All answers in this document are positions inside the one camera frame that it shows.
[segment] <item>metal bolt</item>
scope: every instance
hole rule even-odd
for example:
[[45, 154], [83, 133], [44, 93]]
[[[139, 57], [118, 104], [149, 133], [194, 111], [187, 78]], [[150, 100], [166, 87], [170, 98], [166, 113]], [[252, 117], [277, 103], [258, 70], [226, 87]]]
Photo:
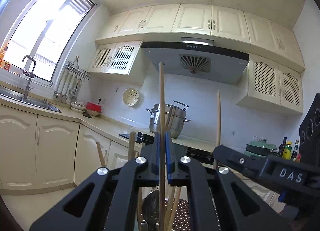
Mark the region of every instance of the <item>metal bolt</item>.
[[99, 175], [106, 175], [107, 173], [108, 173], [108, 169], [107, 168], [99, 168], [98, 170], [97, 170], [97, 173], [99, 174]]
[[180, 161], [183, 162], [183, 163], [189, 163], [189, 162], [191, 162], [191, 159], [188, 156], [182, 156], [180, 158]]
[[138, 157], [136, 158], [136, 163], [138, 164], [144, 164], [146, 162], [146, 158], [145, 157]]
[[227, 167], [220, 167], [218, 170], [221, 174], [227, 174], [229, 169]]

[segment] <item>sink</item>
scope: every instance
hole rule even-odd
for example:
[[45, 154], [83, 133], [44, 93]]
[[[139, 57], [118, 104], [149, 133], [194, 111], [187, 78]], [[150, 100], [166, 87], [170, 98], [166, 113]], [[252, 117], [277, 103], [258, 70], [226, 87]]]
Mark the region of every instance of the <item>sink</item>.
[[2, 87], [2, 86], [0, 86], [0, 95], [12, 98], [14, 100], [20, 101], [20, 102], [25, 103], [25, 104], [29, 104], [29, 105], [33, 105], [33, 106], [36, 106], [36, 107], [44, 108], [44, 109], [47, 109], [47, 110], [51, 110], [51, 111], [62, 113], [58, 108], [56, 108], [55, 106], [51, 105], [47, 101], [40, 100], [40, 99], [33, 98], [33, 97], [24, 98], [23, 94], [18, 93], [18, 92], [13, 91], [13, 90], [10, 90], [10, 89], [7, 89], [7, 88]]

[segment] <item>faucet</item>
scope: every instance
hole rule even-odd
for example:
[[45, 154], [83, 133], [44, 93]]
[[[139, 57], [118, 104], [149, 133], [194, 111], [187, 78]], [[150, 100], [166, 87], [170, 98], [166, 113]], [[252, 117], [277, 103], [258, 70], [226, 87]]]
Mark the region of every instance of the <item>faucet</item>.
[[31, 89], [33, 89], [33, 88], [30, 88], [30, 82], [31, 82], [31, 79], [35, 77], [33, 71], [35, 70], [36, 61], [35, 61], [34, 58], [30, 57], [29, 55], [25, 55], [25, 56], [23, 57], [23, 59], [22, 59], [22, 62], [24, 61], [25, 58], [28, 58], [28, 59], [30, 59], [31, 61], [33, 61], [33, 62], [35, 63], [35, 64], [33, 65], [32, 72], [31, 72], [31, 73], [27, 73], [27, 75], [29, 76], [29, 81], [28, 81], [28, 84], [27, 84], [27, 86], [26, 86], [26, 90], [24, 91], [23, 97], [24, 97], [24, 98], [28, 98], [28, 93], [29, 93], [29, 91], [30, 91]]

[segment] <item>window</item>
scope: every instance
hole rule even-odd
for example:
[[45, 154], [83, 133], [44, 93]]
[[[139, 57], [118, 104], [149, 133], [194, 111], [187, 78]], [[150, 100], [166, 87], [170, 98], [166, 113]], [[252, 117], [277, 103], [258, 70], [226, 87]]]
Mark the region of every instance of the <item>window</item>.
[[61, 54], [75, 29], [94, 6], [91, 0], [37, 0], [13, 33], [5, 60], [52, 82]]

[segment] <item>floor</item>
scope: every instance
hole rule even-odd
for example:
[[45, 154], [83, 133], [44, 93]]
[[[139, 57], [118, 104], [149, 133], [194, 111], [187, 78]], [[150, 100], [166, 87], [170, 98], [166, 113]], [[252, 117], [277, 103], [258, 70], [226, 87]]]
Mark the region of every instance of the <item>floor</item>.
[[74, 187], [36, 195], [1, 195], [1, 197], [17, 223], [25, 231], [28, 231], [35, 220], [46, 213], [73, 189]]

